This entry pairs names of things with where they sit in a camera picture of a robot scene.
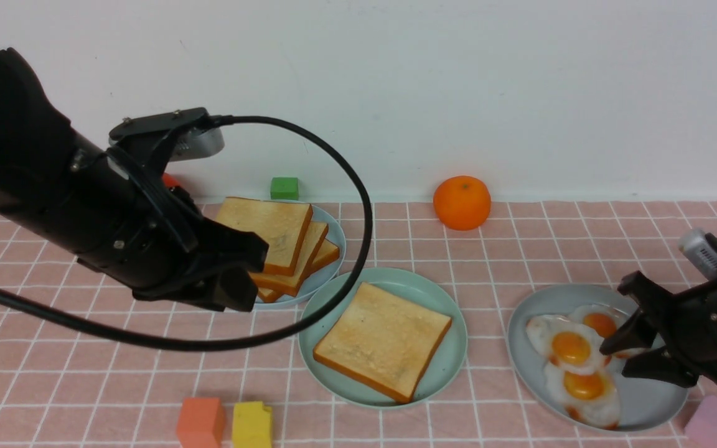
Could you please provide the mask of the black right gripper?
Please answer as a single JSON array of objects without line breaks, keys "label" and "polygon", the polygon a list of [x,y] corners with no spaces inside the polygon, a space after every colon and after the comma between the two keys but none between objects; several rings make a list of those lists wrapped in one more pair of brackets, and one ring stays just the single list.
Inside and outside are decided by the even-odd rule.
[{"label": "black right gripper", "polygon": [[[717,247],[717,237],[708,238]],[[692,388],[703,376],[717,386],[717,279],[672,293],[636,271],[617,291],[637,308],[600,352],[632,357],[623,377]]]}]

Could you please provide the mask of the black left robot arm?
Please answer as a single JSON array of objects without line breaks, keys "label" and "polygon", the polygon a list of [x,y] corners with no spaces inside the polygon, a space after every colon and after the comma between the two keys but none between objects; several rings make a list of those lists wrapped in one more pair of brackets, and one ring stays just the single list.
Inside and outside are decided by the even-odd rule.
[{"label": "black left robot arm", "polygon": [[56,110],[29,64],[0,49],[0,215],[74,254],[140,301],[249,312],[268,245],[206,218],[162,175],[205,108],[127,124],[102,150]]}]

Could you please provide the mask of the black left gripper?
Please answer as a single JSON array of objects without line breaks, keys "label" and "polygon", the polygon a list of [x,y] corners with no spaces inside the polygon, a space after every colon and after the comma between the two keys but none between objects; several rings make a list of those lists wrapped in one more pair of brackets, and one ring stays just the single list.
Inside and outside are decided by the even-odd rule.
[{"label": "black left gripper", "polygon": [[103,202],[83,222],[96,238],[77,261],[127,286],[138,301],[174,301],[197,308],[253,310],[250,273],[265,265],[268,244],[202,215],[182,187],[162,183],[180,136],[221,128],[205,108],[128,120],[110,131],[110,146],[76,153],[78,181]]}]

